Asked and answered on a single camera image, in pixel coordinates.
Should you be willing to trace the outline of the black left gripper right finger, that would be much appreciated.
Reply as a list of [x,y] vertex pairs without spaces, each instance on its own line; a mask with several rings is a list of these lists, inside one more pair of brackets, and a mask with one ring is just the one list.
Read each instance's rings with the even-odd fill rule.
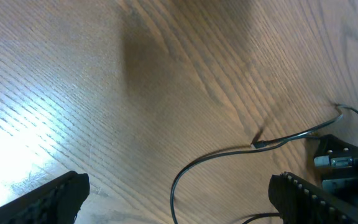
[[335,193],[291,172],[273,175],[268,198],[284,223],[358,224],[358,186]]

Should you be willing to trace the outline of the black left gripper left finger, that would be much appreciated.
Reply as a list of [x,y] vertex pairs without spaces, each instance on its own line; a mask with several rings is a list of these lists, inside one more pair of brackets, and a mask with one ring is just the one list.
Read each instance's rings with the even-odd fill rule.
[[90,194],[88,174],[69,171],[0,207],[0,224],[74,224]]

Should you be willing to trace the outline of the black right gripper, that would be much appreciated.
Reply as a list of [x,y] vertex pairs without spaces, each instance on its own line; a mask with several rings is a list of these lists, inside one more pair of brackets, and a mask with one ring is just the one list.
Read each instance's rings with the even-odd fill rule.
[[313,162],[322,189],[358,209],[358,147],[328,134],[319,138]]

